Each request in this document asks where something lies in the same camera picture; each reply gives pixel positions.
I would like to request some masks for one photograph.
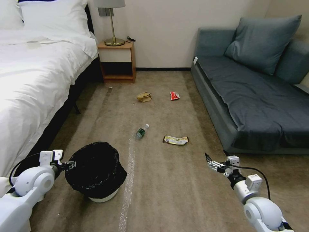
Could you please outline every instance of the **lamp shade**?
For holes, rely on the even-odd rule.
[[[94,6],[100,8],[125,7],[125,0],[94,0]]]

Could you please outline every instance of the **beige carpet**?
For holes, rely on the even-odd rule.
[[[153,98],[139,103],[136,95],[144,91]],[[181,99],[170,101],[170,91],[180,93]],[[133,152],[134,181],[125,227],[119,229],[124,185],[112,200],[99,204],[72,190],[62,173],[45,200],[34,207],[33,231],[255,231],[229,181],[207,167],[204,152],[217,161],[224,161],[225,155],[190,72],[138,72],[135,84],[92,83],[77,103],[82,114],[70,114],[51,149],[64,149],[67,160],[84,145],[107,141],[118,150],[126,170]],[[129,143],[130,135],[146,123],[150,128],[145,137]],[[189,136],[189,143],[164,144],[164,135]],[[308,231],[309,157],[240,158],[242,165],[264,171],[272,200],[293,229]],[[266,197],[265,184],[261,192]]]

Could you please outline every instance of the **sofa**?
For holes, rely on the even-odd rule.
[[[225,56],[233,29],[199,28],[191,73],[224,150],[309,154],[309,44],[292,40],[274,75]]]

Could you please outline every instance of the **green bottle label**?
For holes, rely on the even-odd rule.
[[[142,128],[140,128],[137,132],[140,133],[142,136],[144,136],[144,134],[146,133],[145,130]]]

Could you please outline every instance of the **trash can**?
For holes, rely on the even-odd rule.
[[[126,179],[118,151],[107,142],[86,145],[70,160],[76,162],[76,167],[65,171],[67,182],[95,202],[113,198]]]

